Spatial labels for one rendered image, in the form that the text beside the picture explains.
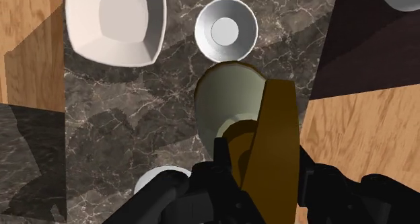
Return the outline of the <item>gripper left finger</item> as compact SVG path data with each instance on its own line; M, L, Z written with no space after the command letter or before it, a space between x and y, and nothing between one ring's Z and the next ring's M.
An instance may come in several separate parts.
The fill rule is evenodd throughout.
M190 176L158 174L103 224L244 224L225 138L214 140L214 152L213 161L195 164Z

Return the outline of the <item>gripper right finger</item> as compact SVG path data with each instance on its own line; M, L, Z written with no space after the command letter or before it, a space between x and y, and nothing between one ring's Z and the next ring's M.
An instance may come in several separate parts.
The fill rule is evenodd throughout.
M297 203L308 224L420 224L420 192L382 174L355 182L303 148Z

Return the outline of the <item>small white round object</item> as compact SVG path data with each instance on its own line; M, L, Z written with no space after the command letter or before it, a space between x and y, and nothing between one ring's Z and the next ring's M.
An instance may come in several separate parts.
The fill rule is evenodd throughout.
M167 170L174 170L178 172L182 172L183 174L186 174L188 177L191 175L191 171L187 170L183 167L173 166L173 165L162 165L155 167L153 169L150 169L149 171L145 172L135 184L133 194L136 194L140 189L142 189L146 184L148 184L154 177L156 177L158 174L167 171Z

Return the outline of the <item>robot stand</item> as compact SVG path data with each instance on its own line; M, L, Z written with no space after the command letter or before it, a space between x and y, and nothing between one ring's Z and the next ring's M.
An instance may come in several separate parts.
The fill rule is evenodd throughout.
M311 99L420 84L420 10L336 0Z

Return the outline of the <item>grey round bowl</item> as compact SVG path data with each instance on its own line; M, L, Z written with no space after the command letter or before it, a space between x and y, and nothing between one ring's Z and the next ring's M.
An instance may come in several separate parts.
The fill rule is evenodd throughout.
M214 0L199 13L195 41L211 61L240 61L254 48L258 22L253 11L240 0Z

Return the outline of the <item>white square bowl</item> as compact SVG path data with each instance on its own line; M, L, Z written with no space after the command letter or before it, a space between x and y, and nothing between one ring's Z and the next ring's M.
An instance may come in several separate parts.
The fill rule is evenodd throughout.
M115 67L156 62L164 41L166 0L65 0L72 49Z

